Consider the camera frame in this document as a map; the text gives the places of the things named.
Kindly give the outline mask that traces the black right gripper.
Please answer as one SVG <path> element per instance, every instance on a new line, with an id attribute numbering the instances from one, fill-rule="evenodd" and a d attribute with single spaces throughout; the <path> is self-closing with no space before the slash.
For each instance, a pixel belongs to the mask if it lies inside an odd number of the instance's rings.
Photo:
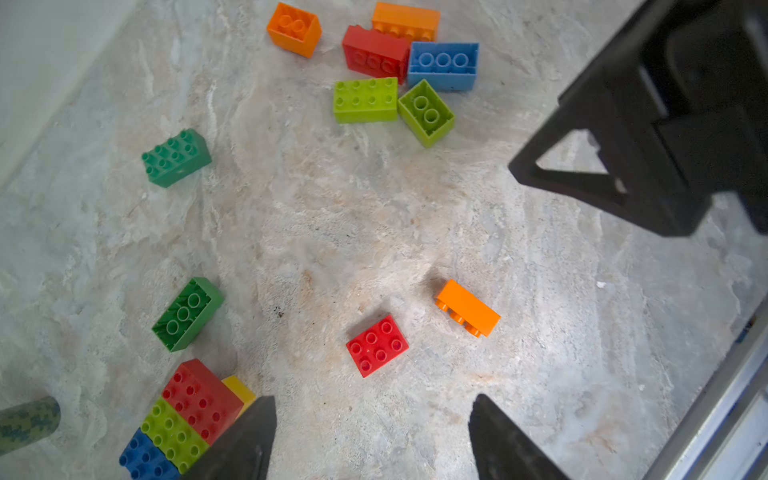
<path id="1" fill-rule="evenodd" d="M 571 132 L 603 173 L 538 161 Z M 734 193 L 767 230 L 767 5 L 648 1 L 562 94 L 509 163 L 522 185 L 572 197 L 662 237 L 698 226 Z"/>

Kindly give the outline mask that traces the small dark blue lego brick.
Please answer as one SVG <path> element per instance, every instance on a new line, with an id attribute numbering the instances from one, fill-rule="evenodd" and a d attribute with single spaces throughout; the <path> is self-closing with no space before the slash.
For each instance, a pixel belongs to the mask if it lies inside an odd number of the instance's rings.
<path id="1" fill-rule="evenodd" d="M 137 429 L 119 457 L 133 480 L 177 480 L 178 469 L 147 435 Z"/>

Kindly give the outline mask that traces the yellow lego brick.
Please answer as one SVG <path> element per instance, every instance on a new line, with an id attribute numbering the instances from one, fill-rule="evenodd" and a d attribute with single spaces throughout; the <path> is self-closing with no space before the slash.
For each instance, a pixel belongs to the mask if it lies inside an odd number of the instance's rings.
<path id="1" fill-rule="evenodd" d="M 250 390 L 237 376 L 229 376 L 225 378 L 222 383 L 243 403 L 243 407 L 239 415 L 242 415 L 255 402 L 255 393 Z"/>

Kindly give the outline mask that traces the red lego brick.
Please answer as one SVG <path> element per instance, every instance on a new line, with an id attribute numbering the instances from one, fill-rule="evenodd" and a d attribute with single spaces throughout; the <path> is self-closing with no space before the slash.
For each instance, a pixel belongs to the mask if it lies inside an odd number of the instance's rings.
<path id="1" fill-rule="evenodd" d="M 392 315 L 387 315 L 346 344 L 363 378 L 370 376 L 409 349 Z"/>
<path id="2" fill-rule="evenodd" d="M 342 40 L 347 67 L 376 78 L 407 78 L 410 43 L 359 25 L 349 26 Z"/>
<path id="3" fill-rule="evenodd" d="M 209 445 L 236 421 L 244 403 L 200 360 L 181 363 L 161 397 Z"/>

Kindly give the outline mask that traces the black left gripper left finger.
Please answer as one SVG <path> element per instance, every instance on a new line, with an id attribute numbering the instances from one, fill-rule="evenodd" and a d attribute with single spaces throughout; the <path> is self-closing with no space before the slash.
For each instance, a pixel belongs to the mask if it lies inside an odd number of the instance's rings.
<path id="1" fill-rule="evenodd" d="M 266 479 L 276 429 L 275 397 L 259 397 L 181 479 Z"/>

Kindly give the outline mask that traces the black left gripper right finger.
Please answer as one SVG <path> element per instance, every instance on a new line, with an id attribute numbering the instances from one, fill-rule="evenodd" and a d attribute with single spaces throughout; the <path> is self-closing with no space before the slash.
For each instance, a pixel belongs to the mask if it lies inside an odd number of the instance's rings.
<path id="1" fill-rule="evenodd" d="M 480 479 L 568 479 L 487 395 L 473 402 L 468 428 Z"/>

